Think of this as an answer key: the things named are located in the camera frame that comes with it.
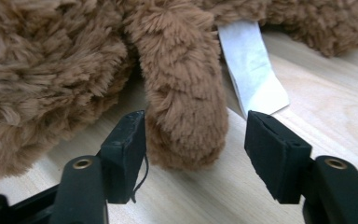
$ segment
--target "wood grain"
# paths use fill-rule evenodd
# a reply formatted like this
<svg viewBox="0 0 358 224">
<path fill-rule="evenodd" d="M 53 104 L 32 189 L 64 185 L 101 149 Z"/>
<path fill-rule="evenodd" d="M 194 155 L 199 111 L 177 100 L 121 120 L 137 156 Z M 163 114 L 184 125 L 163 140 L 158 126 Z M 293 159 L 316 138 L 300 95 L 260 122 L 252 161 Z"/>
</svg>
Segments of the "wood grain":
<svg viewBox="0 0 358 224">
<path fill-rule="evenodd" d="M 313 145 L 312 158 L 338 156 L 358 168 L 358 50 L 326 59 L 286 35 L 266 32 L 263 37 L 291 100 L 274 117 Z M 227 72 L 225 87 L 230 128 L 215 166 L 196 173 L 151 167 L 138 203 L 109 205 L 111 223 L 303 223 L 302 206 L 274 202 L 255 174 L 243 150 L 246 121 Z M 142 78 L 134 76 L 119 105 L 73 140 L 61 142 L 28 174 L 0 181 L 0 193 L 13 204 L 59 183 L 66 162 L 95 154 L 123 115 L 145 106 Z"/>
</svg>

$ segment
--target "brown fur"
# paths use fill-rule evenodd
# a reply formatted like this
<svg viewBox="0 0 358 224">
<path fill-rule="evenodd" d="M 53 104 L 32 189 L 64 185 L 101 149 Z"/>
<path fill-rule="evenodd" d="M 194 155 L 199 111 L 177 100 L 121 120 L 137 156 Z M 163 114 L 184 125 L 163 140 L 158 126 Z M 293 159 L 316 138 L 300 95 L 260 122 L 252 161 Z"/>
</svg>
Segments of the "brown fur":
<svg viewBox="0 0 358 224">
<path fill-rule="evenodd" d="M 358 48 L 358 1 L 0 0 L 0 178 L 113 105 L 135 53 L 151 161 L 211 165 L 227 132 L 213 27 L 240 19 L 280 24 L 325 56 Z"/>
</svg>

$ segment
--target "stuffed animal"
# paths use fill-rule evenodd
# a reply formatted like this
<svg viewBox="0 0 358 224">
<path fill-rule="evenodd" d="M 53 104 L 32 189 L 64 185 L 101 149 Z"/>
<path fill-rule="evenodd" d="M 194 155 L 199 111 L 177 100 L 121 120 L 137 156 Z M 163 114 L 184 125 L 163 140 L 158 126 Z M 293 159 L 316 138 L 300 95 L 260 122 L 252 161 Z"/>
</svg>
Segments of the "stuffed animal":
<svg viewBox="0 0 358 224">
<path fill-rule="evenodd" d="M 152 163 L 213 164 L 227 133 L 215 27 L 237 20 L 325 56 L 358 49 L 358 0 L 0 0 L 0 178 L 114 105 L 138 59 Z"/>
</svg>

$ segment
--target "plush toy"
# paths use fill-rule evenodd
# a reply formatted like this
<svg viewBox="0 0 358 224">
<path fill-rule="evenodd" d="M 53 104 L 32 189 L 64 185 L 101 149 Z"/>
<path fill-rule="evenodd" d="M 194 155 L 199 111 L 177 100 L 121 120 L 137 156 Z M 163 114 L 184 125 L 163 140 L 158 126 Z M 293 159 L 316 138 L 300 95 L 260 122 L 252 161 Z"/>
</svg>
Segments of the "plush toy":
<svg viewBox="0 0 358 224">
<path fill-rule="evenodd" d="M 215 26 L 237 20 L 325 56 L 358 49 L 358 0 L 0 0 L 0 178 L 114 105 L 137 59 L 150 160 L 208 167 L 227 132 Z"/>
</svg>

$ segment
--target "wooden table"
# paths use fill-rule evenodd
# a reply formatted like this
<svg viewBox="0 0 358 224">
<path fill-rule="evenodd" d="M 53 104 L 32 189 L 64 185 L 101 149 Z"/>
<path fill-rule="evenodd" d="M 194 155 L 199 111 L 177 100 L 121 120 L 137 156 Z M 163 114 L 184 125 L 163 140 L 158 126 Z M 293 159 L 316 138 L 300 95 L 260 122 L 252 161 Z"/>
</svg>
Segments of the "wooden table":
<svg viewBox="0 0 358 224">
<path fill-rule="evenodd" d="M 291 104 L 274 114 L 313 145 L 312 158 L 332 155 L 358 168 L 358 50 L 326 59 L 286 35 L 263 34 L 271 63 Z M 303 223 L 302 205 L 279 205 L 255 174 L 243 149 L 246 121 L 225 74 L 230 128 L 227 146 L 210 170 L 167 172 L 151 167 L 138 203 L 109 205 L 110 223 Z M 119 119 L 145 108 L 140 77 L 132 77 L 119 105 L 69 142 L 61 142 L 28 174 L 0 181 L 10 204 L 59 183 L 72 158 L 93 155 Z M 145 173 L 143 165 L 140 176 Z"/>
</svg>

